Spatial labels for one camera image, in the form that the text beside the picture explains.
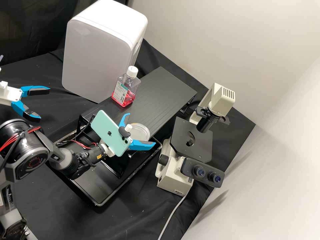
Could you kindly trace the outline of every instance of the white corner wall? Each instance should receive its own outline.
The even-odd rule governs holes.
[[[236,92],[259,123],[320,55],[319,1],[131,0],[145,39],[206,87]]]
[[[320,59],[256,126],[182,240],[320,239]]]

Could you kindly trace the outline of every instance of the flask label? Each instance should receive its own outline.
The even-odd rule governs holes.
[[[128,88],[118,81],[116,88],[114,89],[113,98],[122,104],[126,98],[127,92]]]

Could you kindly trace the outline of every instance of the mint green iphone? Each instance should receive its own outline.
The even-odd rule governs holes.
[[[91,128],[118,157],[122,156],[132,143],[131,137],[122,137],[119,126],[103,110],[97,113],[91,122]]]

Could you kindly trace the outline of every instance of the clamp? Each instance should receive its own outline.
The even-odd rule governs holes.
[[[13,88],[8,86],[8,82],[0,82],[0,104],[11,106],[20,116],[32,122],[40,122],[41,117],[34,111],[30,110],[21,98],[49,94],[50,88],[45,86],[24,86]]]
[[[126,113],[122,116],[122,119],[119,123],[119,127],[125,127],[127,125],[127,121],[129,119],[130,113]],[[155,142],[150,141],[140,141],[136,139],[132,139],[132,143],[129,145],[129,150],[135,151],[148,151],[155,145]]]

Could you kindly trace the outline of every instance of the bottle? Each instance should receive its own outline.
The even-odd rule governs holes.
[[[141,83],[137,74],[138,69],[135,66],[129,66],[127,73],[118,77],[111,97],[122,107],[128,106],[136,98],[136,92]]]

